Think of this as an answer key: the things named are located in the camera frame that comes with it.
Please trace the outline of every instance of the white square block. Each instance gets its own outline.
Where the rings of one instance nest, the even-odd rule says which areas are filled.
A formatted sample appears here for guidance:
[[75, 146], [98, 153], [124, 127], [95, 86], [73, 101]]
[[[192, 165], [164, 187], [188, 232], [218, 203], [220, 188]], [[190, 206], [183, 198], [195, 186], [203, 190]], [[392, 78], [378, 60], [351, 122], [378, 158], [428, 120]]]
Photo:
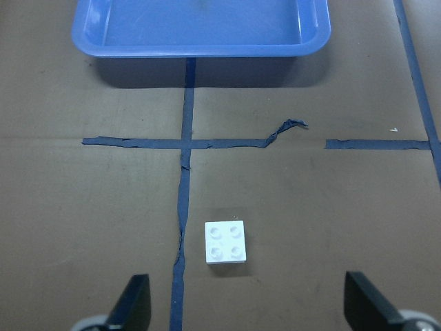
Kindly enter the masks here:
[[243, 221], [205, 223], [205, 260], [207, 264], [247, 260]]

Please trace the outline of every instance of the blue plastic bin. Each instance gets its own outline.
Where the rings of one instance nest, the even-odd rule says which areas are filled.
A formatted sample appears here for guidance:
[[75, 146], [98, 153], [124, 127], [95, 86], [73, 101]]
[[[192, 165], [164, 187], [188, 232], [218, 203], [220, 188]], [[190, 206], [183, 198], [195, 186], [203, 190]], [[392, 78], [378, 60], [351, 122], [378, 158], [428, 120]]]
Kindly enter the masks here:
[[72, 28], [94, 57], [297, 57], [330, 34], [327, 0], [79, 0]]

